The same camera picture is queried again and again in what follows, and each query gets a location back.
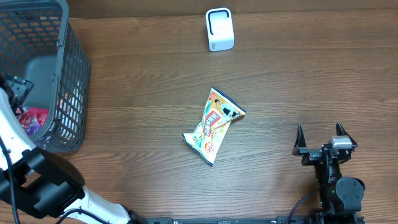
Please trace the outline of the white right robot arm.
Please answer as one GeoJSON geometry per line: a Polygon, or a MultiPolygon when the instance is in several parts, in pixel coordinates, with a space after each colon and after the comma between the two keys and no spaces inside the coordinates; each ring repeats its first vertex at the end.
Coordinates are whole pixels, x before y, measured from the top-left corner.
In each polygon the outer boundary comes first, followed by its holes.
{"type": "Polygon", "coordinates": [[[358,146],[345,131],[343,125],[336,124],[336,135],[319,149],[309,149],[305,142],[302,125],[298,125],[297,137],[292,150],[294,156],[302,157],[303,166],[313,166],[317,188],[300,199],[291,209],[287,222],[291,223],[299,205],[315,194],[320,196],[321,209],[314,209],[303,218],[302,223],[364,223],[361,201],[366,186],[354,177],[344,177],[340,165],[351,159],[358,146]]]}

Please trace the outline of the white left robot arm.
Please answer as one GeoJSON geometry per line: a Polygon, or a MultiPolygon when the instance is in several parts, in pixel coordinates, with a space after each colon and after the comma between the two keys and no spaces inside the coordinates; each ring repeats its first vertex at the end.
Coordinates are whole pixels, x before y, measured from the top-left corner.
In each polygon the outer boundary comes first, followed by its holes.
{"type": "Polygon", "coordinates": [[[91,191],[76,167],[36,146],[15,116],[18,99],[1,79],[1,200],[35,218],[51,216],[63,222],[142,223],[124,205],[111,203],[91,191]]]}

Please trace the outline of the yellow wet wipes pack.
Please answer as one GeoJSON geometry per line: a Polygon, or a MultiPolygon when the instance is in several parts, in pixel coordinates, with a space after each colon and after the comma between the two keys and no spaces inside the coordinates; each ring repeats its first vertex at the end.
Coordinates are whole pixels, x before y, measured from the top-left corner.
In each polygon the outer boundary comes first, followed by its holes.
{"type": "Polygon", "coordinates": [[[212,166],[232,121],[245,114],[246,110],[230,97],[212,88],[200,123],[193,132],[183,133],[182,137],[190,148],[212,166]]]}

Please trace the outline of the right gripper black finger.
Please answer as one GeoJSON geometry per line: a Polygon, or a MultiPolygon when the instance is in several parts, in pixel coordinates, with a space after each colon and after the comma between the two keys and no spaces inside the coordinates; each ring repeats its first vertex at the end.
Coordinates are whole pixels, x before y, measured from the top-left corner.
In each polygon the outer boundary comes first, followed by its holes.
{"type": "Polygon", "coordinates": [[[345,131],[343,125],[340,122],[336,123],[336,134],[338,136],[348,136],[351,143],[354,144],[354,139],[345,131]]]}
{"type": "Polygon", "coordinates": [[[294,149],[306,149],[307,145],[305,142],[305,137],[302,129],[302,125],[299,124],[297,128],[297,137],[294,145],[294,149]]]}

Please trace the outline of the red purple pad pack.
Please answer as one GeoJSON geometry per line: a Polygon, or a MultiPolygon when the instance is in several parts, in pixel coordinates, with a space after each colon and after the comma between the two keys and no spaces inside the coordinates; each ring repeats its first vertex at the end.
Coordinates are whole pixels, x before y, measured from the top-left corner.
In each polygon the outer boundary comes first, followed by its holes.
{"type": "Polygon", "coordinates": [[[25,107],[17,119],[28,136],[34,135],[45,124],[49,111],[41,108],[25,107]]]}

